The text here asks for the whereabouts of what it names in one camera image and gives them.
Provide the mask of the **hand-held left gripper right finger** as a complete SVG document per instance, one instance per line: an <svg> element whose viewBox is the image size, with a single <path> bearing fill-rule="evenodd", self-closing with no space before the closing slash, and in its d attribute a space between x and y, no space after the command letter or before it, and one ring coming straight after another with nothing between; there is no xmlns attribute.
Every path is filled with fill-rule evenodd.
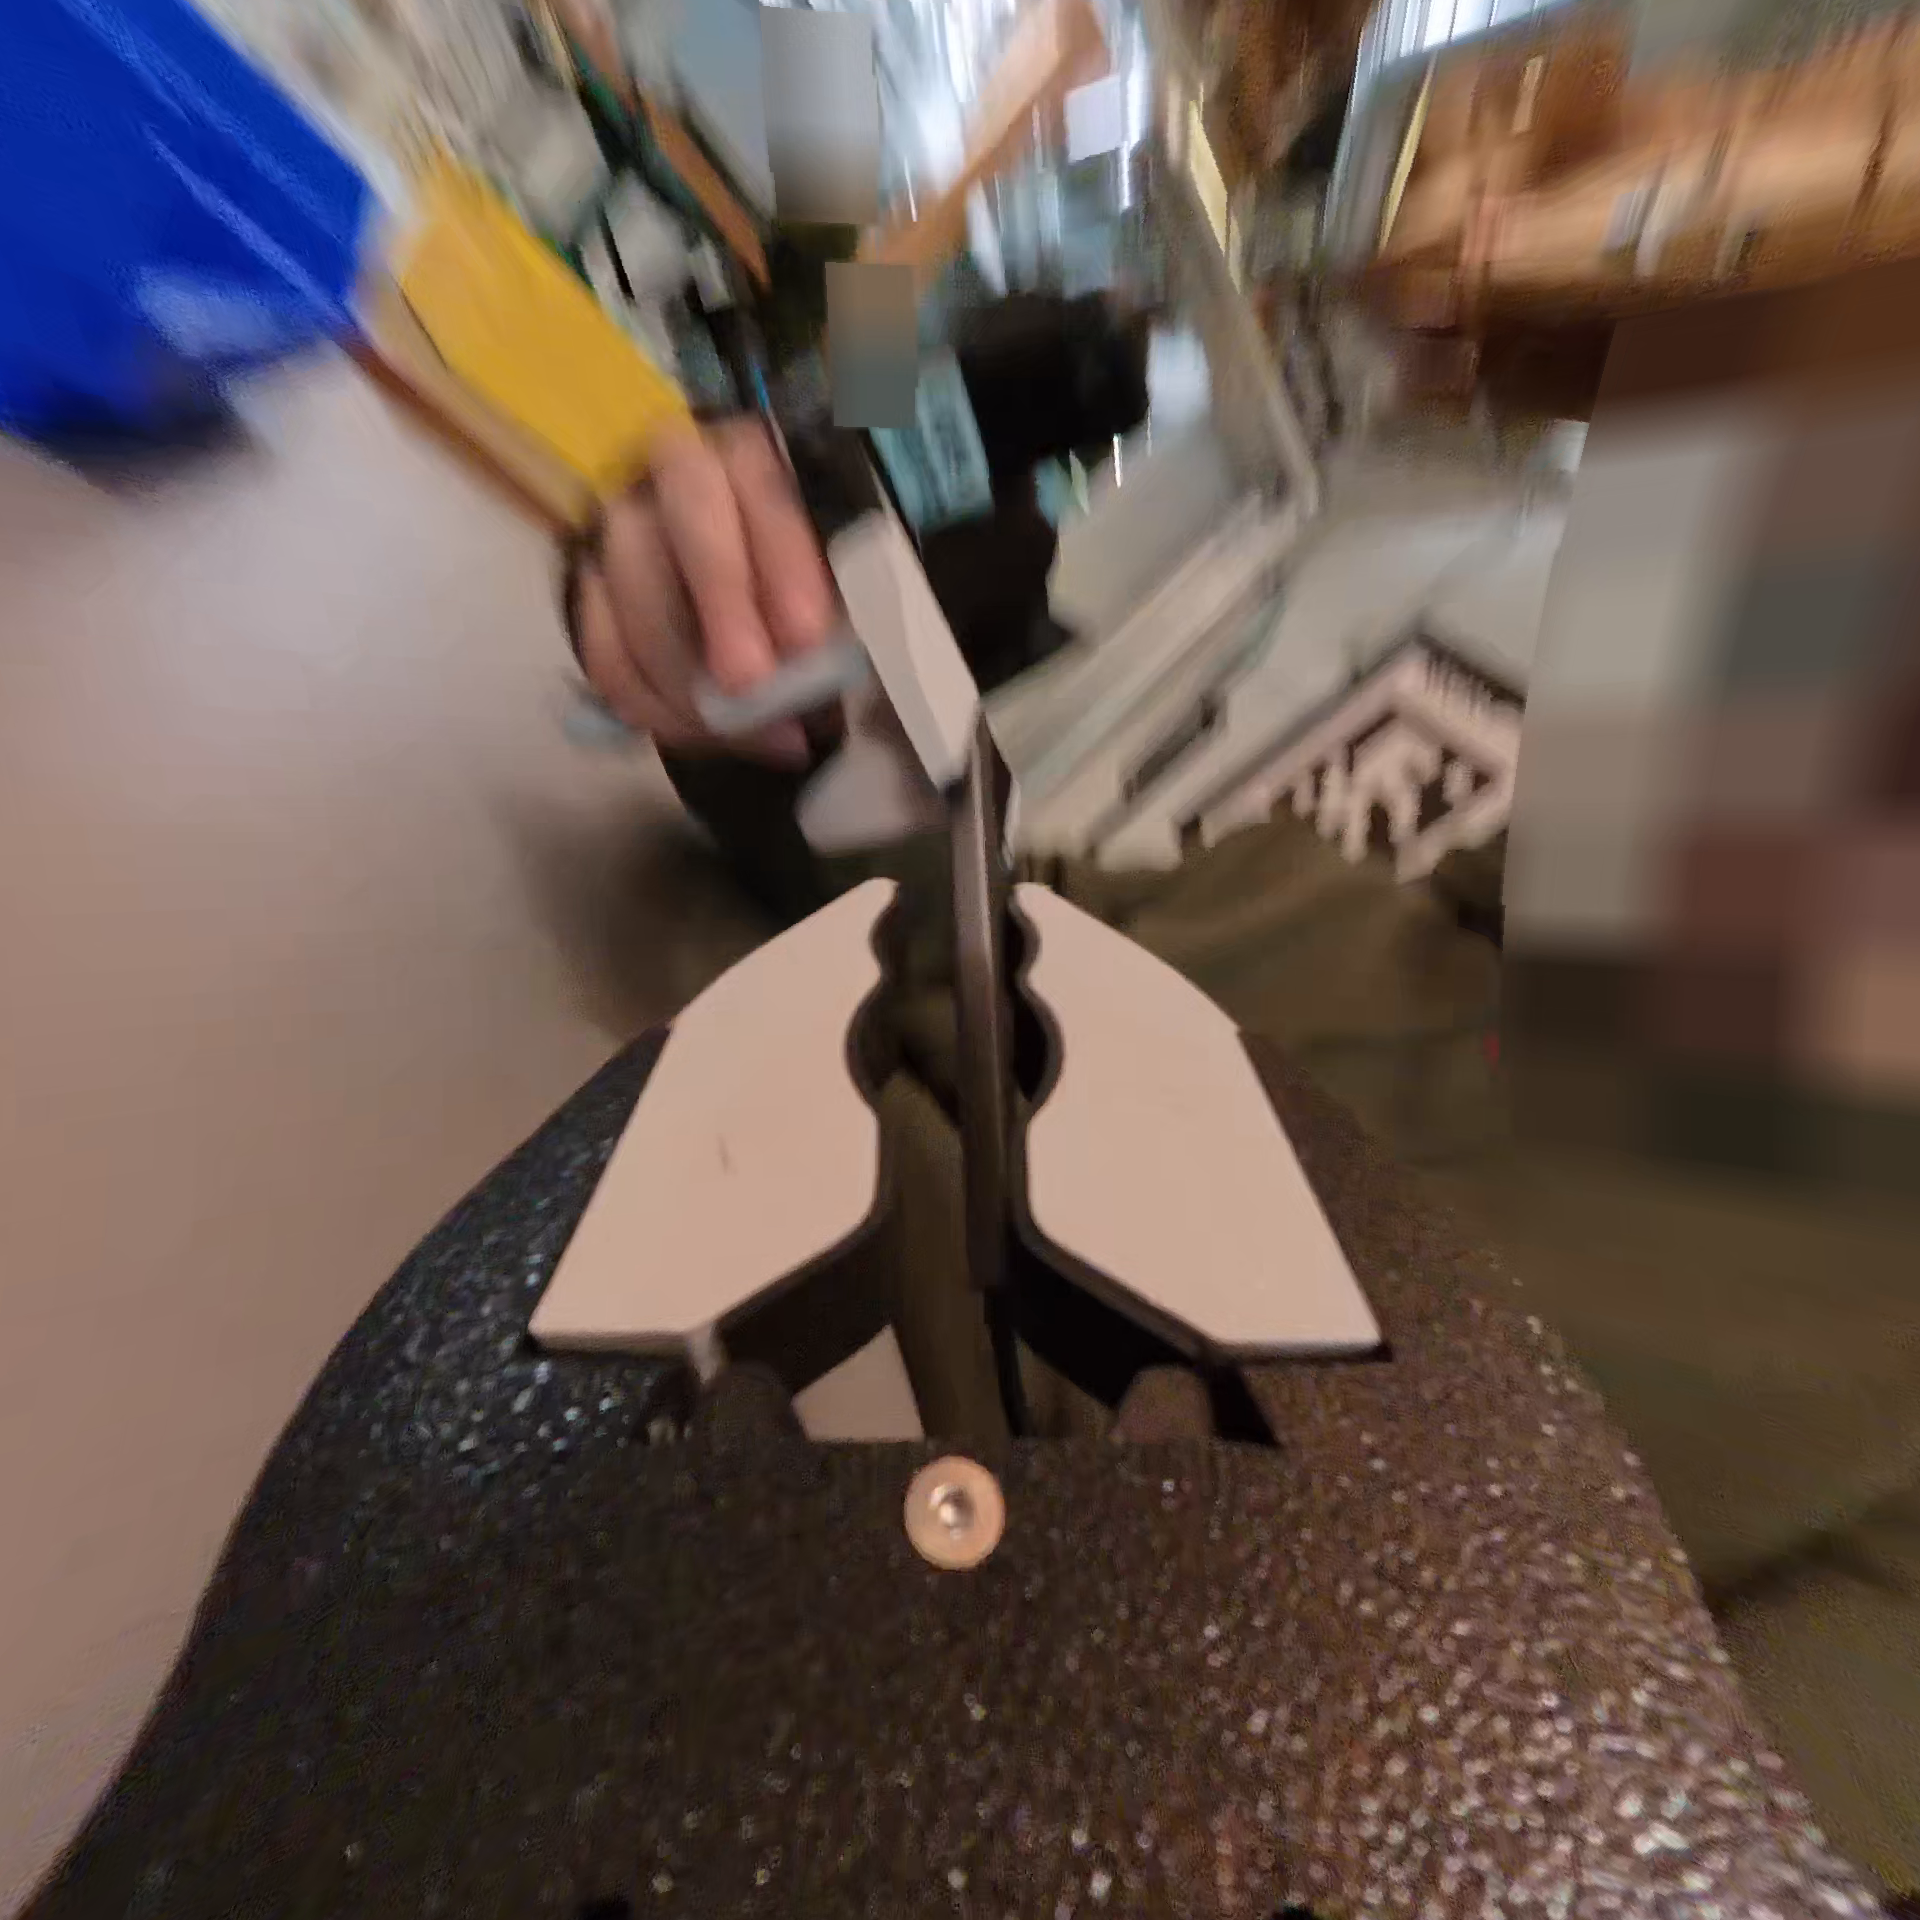
<svg viewBox="0 0 1920 1920"><path fill-rule="evenodd" d="M1050 1065L1024 1128L1044 1247L1205 1359L1375 1356L1384 1330L1242 1028L1114 925L1024 880Z"/></svg>

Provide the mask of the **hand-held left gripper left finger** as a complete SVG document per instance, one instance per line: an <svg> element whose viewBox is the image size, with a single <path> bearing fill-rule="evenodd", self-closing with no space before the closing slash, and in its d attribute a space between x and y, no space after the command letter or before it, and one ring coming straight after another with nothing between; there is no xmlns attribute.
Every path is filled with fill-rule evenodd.
<svg viewBox="0 0 1920 1920"><path fill-rule="evenodd" d="M865 880L682 1008L532 1312L543 1352L813 1386L888 1330L881 1073L857 1037L895 908Z"/></svg>

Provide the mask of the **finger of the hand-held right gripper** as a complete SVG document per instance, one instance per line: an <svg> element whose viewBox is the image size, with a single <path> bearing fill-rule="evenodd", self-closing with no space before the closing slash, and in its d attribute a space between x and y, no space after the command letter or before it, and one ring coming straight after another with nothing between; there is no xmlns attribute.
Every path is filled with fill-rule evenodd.
<svg viewBox="0 0 1920 1920"><path fill-rule="evenodd" d="M949 801L897 731L849 731L796 801L809 851L875 851L937 832Z"/></svg>
<svg viewBox="0 0 1920 1920"><path fill-rule="evenodd" d="M978 688L920 548L897 515L859 515L827 543L827 563L914 764L935 791L954 789L973 749Z"/></svg>

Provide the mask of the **grey usb hub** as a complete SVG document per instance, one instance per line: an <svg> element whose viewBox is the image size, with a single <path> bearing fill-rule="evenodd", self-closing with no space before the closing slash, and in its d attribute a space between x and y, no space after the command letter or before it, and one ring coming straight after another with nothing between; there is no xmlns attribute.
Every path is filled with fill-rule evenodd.
<svg viewBox="0 0 1920 1920"><path fill-rule="evenodd" d="M968 1271L994 1293L1007 1283L1016 1159L1016 1017L1007 970L1008 855L1004 805L1011 777L976 714L968 757L949 791L954 1089L962 1139Z"/></svg>

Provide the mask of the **person's right hand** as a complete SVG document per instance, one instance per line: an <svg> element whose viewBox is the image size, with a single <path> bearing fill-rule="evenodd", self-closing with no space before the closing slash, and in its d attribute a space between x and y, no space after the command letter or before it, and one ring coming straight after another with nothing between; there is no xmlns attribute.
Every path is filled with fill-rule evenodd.
<svg viewBox="0 0 1920 1920"><path fill-rule="evenodd" d="M840 624L826 553L764 421L667 434L642 482L607 505L575 581L575 653L627 730L661 752L809 764L802 723L722 738L696 696L753 692Z"/></svg>

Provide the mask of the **white patterned panel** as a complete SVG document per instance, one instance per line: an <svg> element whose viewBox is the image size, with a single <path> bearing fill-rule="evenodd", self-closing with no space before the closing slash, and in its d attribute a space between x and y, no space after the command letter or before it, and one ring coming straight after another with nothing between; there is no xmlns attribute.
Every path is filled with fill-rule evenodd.
<svg viewBox="0 0 1920 1920"><path fill-rule="evenodd" d="M1409 631L1189 805L1180 847L1292 816L1352 864L1388 857L1399 880L1427 880L1507 831L1523 717L1523 684Z"/></svg>

